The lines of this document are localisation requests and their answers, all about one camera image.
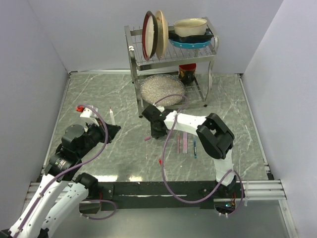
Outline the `white pen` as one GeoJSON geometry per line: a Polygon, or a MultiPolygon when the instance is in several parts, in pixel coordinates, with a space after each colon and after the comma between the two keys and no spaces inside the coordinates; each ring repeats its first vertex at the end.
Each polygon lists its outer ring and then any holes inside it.
{"type": "Polygon", "coordinates": [[[112,107],[109,108],[109,115],[110,115],[110,118],[111,118],[111,123],[112,123],[113,125],[116,125],[112,107]]]}

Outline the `red purple pen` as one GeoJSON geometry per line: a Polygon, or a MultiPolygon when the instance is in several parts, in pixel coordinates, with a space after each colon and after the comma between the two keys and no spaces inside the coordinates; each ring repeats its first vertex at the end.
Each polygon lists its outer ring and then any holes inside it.
{"type": "Polygon", "coordinates": [[[177,154],[180,154],[180,150],[181,150],[181,138],[180,138],[180,134],[177,135],[177,154]]]}

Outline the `purple highlighter pen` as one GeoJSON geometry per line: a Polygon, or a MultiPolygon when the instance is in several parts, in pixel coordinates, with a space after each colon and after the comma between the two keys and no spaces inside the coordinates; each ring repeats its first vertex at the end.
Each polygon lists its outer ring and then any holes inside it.
{"type": "Polygon", "coordinates": [[[188,153],[188,133],[183,132],[182,134],[182,153],[188,153]]]}

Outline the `blue pen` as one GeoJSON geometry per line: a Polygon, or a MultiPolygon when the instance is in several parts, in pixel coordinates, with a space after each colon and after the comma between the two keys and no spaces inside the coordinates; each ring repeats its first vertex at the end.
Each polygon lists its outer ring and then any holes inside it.
{"type": "Polygon", "coordinates": [[[197,159],[197,142],[193,140],[194,158],[197,159]]]}

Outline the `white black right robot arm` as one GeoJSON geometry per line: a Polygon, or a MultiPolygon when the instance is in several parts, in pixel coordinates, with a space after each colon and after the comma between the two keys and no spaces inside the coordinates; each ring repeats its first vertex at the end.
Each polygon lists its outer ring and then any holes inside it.
{"type": "Polygon", "coordinates": [[[217,114],[193,116],[149,105],[142,116],[150,122],[151,136],[156,139],[169,136],[174,130],[198,137],[205,152],[213,159],[216,191],[221,197],[229,197],[234,192],[237,176],[233,169],[232,149],[235,136],[217,114]]]}

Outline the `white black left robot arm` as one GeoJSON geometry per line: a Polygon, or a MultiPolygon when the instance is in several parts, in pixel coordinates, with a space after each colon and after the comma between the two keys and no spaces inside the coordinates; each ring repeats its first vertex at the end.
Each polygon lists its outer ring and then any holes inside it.
{"type": "Polygon", "coordinates": [[[86,126],[69,126],[27,208],[11,228],[0,232],[0,236],[51,238],[81,201],[98,195],[98,179],[92,175],[82,173],[73,185],[69,183],[81,168],[82,158],[99,143],[110,143],[120,129],[118,125],[102,124],[100,120],[86,126]]]}

